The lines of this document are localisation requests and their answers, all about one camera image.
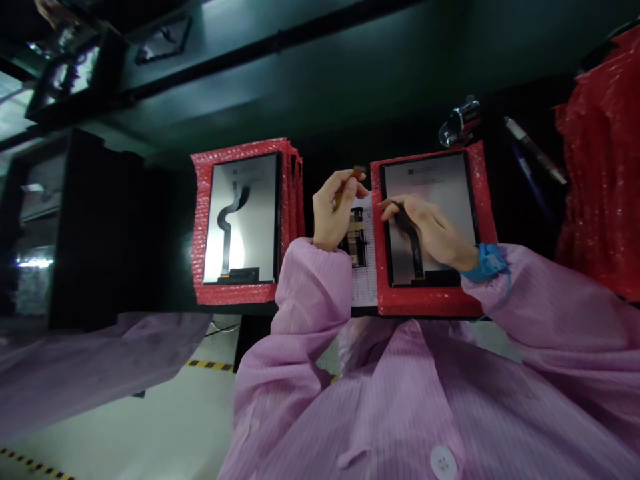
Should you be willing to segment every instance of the sleeve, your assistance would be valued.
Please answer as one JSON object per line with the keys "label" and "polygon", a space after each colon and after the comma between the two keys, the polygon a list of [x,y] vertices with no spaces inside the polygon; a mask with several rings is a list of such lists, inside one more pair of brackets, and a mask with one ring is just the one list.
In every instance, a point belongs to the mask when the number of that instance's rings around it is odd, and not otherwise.
{"label": "sleeve", "polygon": [[331,375],[315,362],[351,313],[351,259],[309,239],[292,242],[280,273],[270,336],[242,358],[235,380],[233,439],[220,479],[251,478]]}
{"label": "sleeve", "polygon": [[464,290],[485,312],[496,308],[491,318],[524,364],[640,451],[640,311],[524,247],[500,248],[511,278],[464,279]]}

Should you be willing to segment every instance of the white button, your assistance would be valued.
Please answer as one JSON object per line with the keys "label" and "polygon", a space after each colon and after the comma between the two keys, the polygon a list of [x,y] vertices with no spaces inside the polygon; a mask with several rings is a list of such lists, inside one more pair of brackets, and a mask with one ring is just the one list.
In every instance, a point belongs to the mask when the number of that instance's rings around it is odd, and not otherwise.
{"label": "white button", "polygon": [[431,450],[431,469],[438,480],[453,480],[458,474],[458,466],[451,450],[443,445],[436,445]]}

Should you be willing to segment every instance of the white floor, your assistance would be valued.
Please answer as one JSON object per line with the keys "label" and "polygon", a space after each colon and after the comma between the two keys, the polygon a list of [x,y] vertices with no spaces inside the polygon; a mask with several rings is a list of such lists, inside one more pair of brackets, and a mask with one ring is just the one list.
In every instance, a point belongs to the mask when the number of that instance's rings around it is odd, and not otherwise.
{"label": "white floor", "polygon": [[[222,328],[239,317],[216,315],[215,320]],[[518,360],[496,324],[472,328],[481,346]],[[236,344],[237,330],[219,333],[205,338],[192,358],[233,363]],[[335,344],[318,363],[339,372]],[[234,380],[230,372],[184,367],[173,380],[147,390],[144,399],[112,402],[8,447],[78,480],[214,479],[231,440]],[[37,476],[0,456],[0,480]]]}

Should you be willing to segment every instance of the blue anti-static wrist strap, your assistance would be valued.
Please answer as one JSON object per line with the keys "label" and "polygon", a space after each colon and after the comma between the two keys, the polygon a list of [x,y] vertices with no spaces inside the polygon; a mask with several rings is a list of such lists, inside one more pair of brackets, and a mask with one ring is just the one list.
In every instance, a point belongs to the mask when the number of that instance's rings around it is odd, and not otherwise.
{"label": "blue anti-static wrist strap", "polygon": [[507,274],[507,291],[505,292],[505,296],[502,297],[502,299],[488,313],[478,318],[478,320],[483,320],[496,312],[496,310],[502,307],[507,301],[507,296],[509,296],[509,290],[511,289],[511,270],[509,270],[509,266],[502,255],[502,251],[497,245],[485,245],[484,243],[481,243],[478,245],[478,250],[480,250],[480,262],[478,266],[471,271],[460,272],[460,275],[472,282],[480,283],[494,278],[494,276],[499,273]]}

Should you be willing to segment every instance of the red anti-static foam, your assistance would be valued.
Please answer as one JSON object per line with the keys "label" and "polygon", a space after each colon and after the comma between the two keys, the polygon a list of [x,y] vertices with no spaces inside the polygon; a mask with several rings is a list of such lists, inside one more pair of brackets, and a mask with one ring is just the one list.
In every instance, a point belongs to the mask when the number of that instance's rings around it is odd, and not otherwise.
{"label": "red anti-static foam", "polygon": [[640,27],[556,108],[571,189],[556,261],[640,301]]}
{"label": "red anti-static foam", "polygon": [[282,154],[281,168],[281,220],[280,220],[280,261],[285,256],[289,244],[297,237],[295,223],[297,216],[295,202],[292,202],[293,172],[291,155],[294,148],[285,138],[246,143],[236,147],[195,153],[191,156],[195,168],[198,191],[195,204],[193,244],[191,248],[191,268],[193,286],[200,305],[231,305],[237,303],[262,303],[275,298],[277,285],[203,285],[205,270],[205,248],[209,228],[209,204],[211,201],[211,180],[213,166],[238,159],[258,157],[269,153]]}
{"label": "red anti-static foam", "polygon": [[[491,212],[491,198],[485,171],[485,156],[482,142],[466,149],[448,150],[446,153],[466,151],[471,172],[471,184],[478,219],[480,239],[484,243],[496,243],[497,236]],[[389,286],[387,270],[387,250],[385,248],[385,227],[380,216],[382,210],[375,205],[380,203],[382,190],[380,185],[380,165],[405,160],[419,159],[428,155],[414,155],[392,160],[382,160],[371,164],[371,195],[374,204],[373,234],[375,237],[375,263],[378,282],[378,312],[381,315],[434,316],[434,317],[479,317],[482,315],[480,303],[463,292],[461,287],[420,287],[392,288]]]}

